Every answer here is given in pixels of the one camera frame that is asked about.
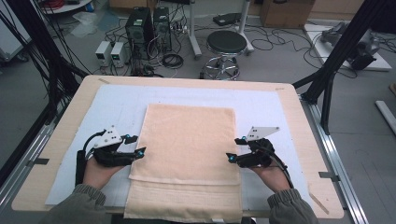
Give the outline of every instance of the desk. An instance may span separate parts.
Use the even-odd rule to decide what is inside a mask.
[[[309,127],[295,89],[290,84],[260,82],[227,82],[217,80],[145,78],[145,77],[106,77],[89,76],[84,79],[75,97],[67,107],[52,137],[43,149],[40,158],[48,158],[47,165],[35,165],[26,178],[12,208],[19,211],[48,211],[45,201],[62,162],[64,153],[72,143],[79,124],[88,111],[100,86],[106,84],[165,86],[207,89],[231,89],[253,91],[276,91],[296,148],[315,214],[321,218],[340,218],[344,211],[338,196],[328,178],[320,178],[318,172],[327,172],[318,145]],[[123,213],[123,208],[107,208],[108,213]],[[269,211],[244,211],[246,217],[268,217]]]

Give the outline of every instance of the table leg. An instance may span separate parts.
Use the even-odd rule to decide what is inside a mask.
[[[198,59],[202,56],[201,49],[199,48],[197,39],[194,33],[194,17],[195,17],[195,9],[194,9],[195,0],[190,0],[190,29],[189,32],[189,39],[192,45],[192,49],[194,50],[195,59]]]
[[[250,44],[250,41],[248,40],[248,38],[246,37],[244,30],[245,30],[245,24],[247,22],[247,16],[248,16],[248,7],[250,5],[250,0],[243,0],[244,1],[244,5],[242,7],[242,15],[241,15],[241,24],[239,25],[239,27],[235,27],[235,29],[238,31],[238,34],[242,35],[246,41],[247,41],[247,54],[249,54],[250,52],[254,51],[253,46]]]

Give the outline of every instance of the plastic bag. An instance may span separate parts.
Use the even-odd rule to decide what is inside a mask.
[[[79,12],[73,15],[73,18],[80,21],[79,24],[72,32],[76,37],[84,37],[96,33],[97,26],[94,25],[97,20],[97,15],[90,12]]]

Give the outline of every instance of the stool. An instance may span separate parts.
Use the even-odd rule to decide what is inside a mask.
[[[233,31],[215,31],[207,37],[206,46],[219,56],[205,64],[205,74],[213,79],[236,80],[239,66],[235,57],[245,51],[246,39]]]

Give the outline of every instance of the stool base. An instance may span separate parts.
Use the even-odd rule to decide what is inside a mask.
[[[239,66],[235,57],[221,56],[212,58],[205,64],[205,74],[217,80],[236,80]]]

